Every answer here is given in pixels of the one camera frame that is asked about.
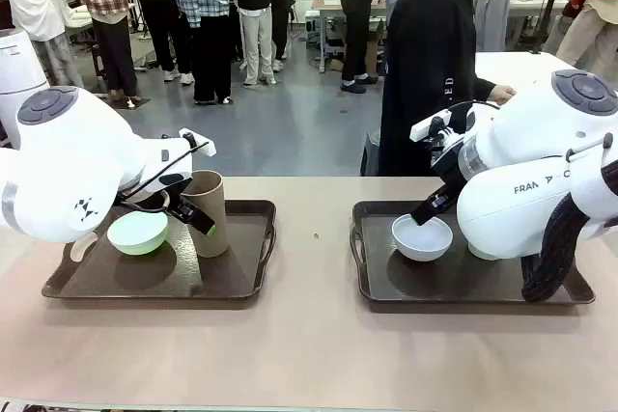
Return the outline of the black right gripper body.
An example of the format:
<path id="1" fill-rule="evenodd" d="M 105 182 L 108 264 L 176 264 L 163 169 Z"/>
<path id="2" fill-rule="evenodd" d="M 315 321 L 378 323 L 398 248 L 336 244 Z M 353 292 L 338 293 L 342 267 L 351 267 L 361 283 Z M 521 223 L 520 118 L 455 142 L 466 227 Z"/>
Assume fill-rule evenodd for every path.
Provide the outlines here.
<path id="1" fill-rule="evenodd" d="M 476 115 L 468 110 L 465 132 L 459 133 L 435 114 L 430 119 L 428 142 L 432 152 L 431 168 L 450 190 L 462 190 L 473 176 L 470 159 L 475 143 Z"/>

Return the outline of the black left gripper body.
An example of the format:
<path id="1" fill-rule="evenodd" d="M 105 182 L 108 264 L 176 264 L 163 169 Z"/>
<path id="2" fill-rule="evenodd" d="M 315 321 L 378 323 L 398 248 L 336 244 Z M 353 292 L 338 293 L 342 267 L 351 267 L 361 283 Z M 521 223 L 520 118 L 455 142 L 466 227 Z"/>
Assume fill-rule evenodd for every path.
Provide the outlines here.
<path id="1" fill-rule="evenodd" d="M 166 212 L 182 203 L 182 192 L 191 177 L 186 174 L 163 174 L 144 181 L 120 194 L 120 206 L 141 212 Z"/>

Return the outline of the person's right hand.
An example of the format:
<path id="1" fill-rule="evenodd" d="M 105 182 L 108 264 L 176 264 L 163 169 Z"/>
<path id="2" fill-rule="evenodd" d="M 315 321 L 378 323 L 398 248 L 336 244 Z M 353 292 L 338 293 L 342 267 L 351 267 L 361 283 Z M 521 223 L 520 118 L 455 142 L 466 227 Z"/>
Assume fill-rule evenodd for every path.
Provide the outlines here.
<path id="1" fill-rule="evenodd" d="M 495 85 L 488 98 L 487 101 L 489 102 L 494 102 L 497 105 L 503 105 L 504 103 L 506 103 L 509 99 L 511 99 L 513 96 L 516 95 L 516 90 L 513 89 L 510 86 L 506 86 L 506 85 Z"/>

